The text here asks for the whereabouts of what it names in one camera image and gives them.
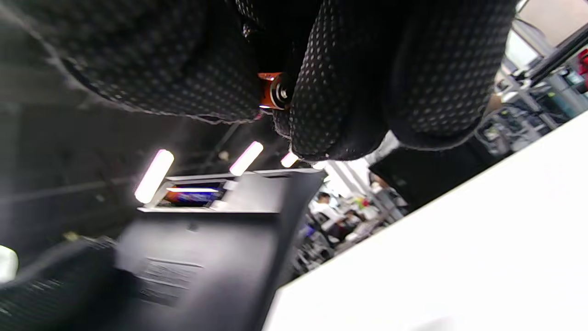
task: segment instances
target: white table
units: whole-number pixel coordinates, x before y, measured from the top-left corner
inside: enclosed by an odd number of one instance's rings
[[[584,114],[285,286],[265,331],[588,330],[587,171]]]

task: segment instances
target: white object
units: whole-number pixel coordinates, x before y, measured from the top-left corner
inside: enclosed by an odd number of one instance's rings
[[[587,129],[579,115],[286,285],[264,330],[588,330]]]
[[[229,160],[229,152],[227,151],[221,151],[219,153],[219,158],[223,161],[228,161]]]
[[[168,191],[170,192],[180,192],[180,193],[213,193],[218,192],[214,188],[205,188],[205,187],[169,187]]]
[[[313,168],[318,166],[318,170],[324,170],[327,173],[328,181],[325,182],[325,187],[328,188],[334,196],[348,197],[351,195],[351,188],[347,185],[347,182],[339,175],[339,173],[333,167],[334,162],[328,161],[323,164],[315,164]]]
[[[263,145],[254,141],[247,147],[245,152],[233,163],[229,171],[235,176],[241,176],[245,170],[255,161],[257,156],[263,151]]]
[[[529,63],[539,55],[516,32],[510,31],[506,41],[506,57],[514,63],[518,69],[529,69]]]
[[[0,246],[0,284],[10,282],[16,276],[18,256],[8,247]]]
[[[351,168],[351,170],[355,172],[356,176],[354,176],[354,180],[361,181],[361,183],[358,182],[359,188],[369,187],[370,163],[368,163],[368,161],[365,158],[360,158],[353,161],[346,161],[344,163],[347,164]]]
[[[284,156],[281,162],[284,168],[289,168],[293,166],[296,161],[298,161],[298,156],[294,155],[292,152],[289,152],[286,154],[286,156]]]
[[[234,189],[236,189],[236,188],[237,188],[237,184],[238,184],[238,182],[237,182],[237,181],[234,181],[234,180],[228,180],[228,181],[226,181],[226,182],[225,182],[225,185],[223,186],[223,188],[224,188],[225,190],[232,191],[232,190],[234,190]]]
[[[321,213],[325,215],[328,220],[321,225],[323,230],[329,230],[335,223],[345,218],[343,214],[338,213],[333,207],[329,206],[326,203],[318,203],[315,205],[315,208],[312,210],[313,214]]]
[[[380,146],[376,148],[375,151],[371,152],[370,154],[363,157],[363,159],[368,164],[374,164],[379,160],[385,158],[388,154],[390,154],[395,148],[400,146],[400,142],[396,138],[396,136],[392,133],[392,131],[388,131],[384,136],[384,139],[380,143]]]
[[[139,183],[139,186],[137,186],[135,198],[142,203],[151,202],[172,163],[173,154],[168,150],[159,150]]]
[[[326,166],[327,162],[325,161],[317,162],[312,165],[312,167],[317,170],[323,170]]]

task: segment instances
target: white surface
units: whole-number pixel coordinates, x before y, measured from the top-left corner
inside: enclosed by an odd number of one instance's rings
[[[392,152],[394,148],[397,148],[398,146],[400,146],[400,141],[398,141],[398,139],[392,133],[392,131],[388,131],[384,136],[384,139],[380,143],[380,146],[378,146],[378,148],[376,148],[375,151],[364,156],[363,159],[368,164],[374,164],[379,160],[385,158],[388,154]]]
[[[330,166],[337,167],[337,169],[340,171],[340,173],[345,177],[345,179],[346,179],[345,185],[350,190],[350,194],[351,194],[350,196],[354,196],[357,194],[365,195],[367,193],[363,189],[364,187],[369,186],[369,184],[366,184],[366,181],[369,182],[369,177],[368,177],[369,170],[368,170],[367,161],[365,161],[363,159],[359,159],[359,160],[355,160],[355,161],[328,161],[327,163],[329,164],[325,168],[327,173],[329,172]],[[365,178],[365,179],[363,180],[363,183],[360,183],[357,181],[356,177]]]
[[[349,197],[352,193],[352,188],[349,187],[345,181],[341,178],[339,173],[335,171],[331,163],[325,162],[325,171],[329,175],[329,181],[325,183],[325,186],[330,189],[334,195],[340,195],[342,197]]]
[[[588,114],[278,292],[265,331],[588,330]]]
[[[327,162],[325,161],[317,162],[312,165],[312,167],[317,170],[323,170],[326,166]]]
[[[588,2],[585,0],[529,0],[520,17],[538,27],[552,46],[588,23]]]
[[[510,31],[506,41],[506,57],[514,63],[518,69],[529,69],[529,63],[539,55],[516,32]]]

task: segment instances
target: black perforated fabric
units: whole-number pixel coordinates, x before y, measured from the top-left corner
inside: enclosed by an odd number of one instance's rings
[[[221,1],[12,5],[86,87],[128,110],[225,122],[258,113],[253,51]]]
[[[80,239],[46,252],[0,286],[0,330],[56,330],[91,302],[115,274],[108,240]]]
[[[306,160],[351,160],[378,146],[377,95],[386,31],[377,6],[325,0],[310,32],[290,109],[292,151]]]
[[[284,71],[296,87],[275,128],[305,160],[359,158],[387,130],[423,150],[470,137],[516,0],[319,2],[0,0],[119,108],[247,121],[256,73]]]
[[[384,113],[404,145],[438,149],[467,139],[480,122],[516,1],[427,3],[405,27]]]

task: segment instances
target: person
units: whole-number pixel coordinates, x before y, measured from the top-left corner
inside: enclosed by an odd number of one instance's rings
[[[318,204],[313,210],[313,214],[322,214],[327,218],[327,221],[322,224],[322,228],[328,235],[336,238],[339,241],[344,241],[345,237],[353,232],[355,227],[346,223],[348,217],[336,211],[330,206],[331,196],[326,192],[319,192]]]
[[[382,179],[380,176],[374,173],[370,173],[370,182],[374,193],[377,194],[378,192],[380,192],[380,190],[384,190],[388,194],[390,200],[394,203],[396,208],[398,208],[398,210],[403,215],[408,214],[408,203],[406,203],[402,196],[398,194],[396,189],[391,187],[384,179]]]

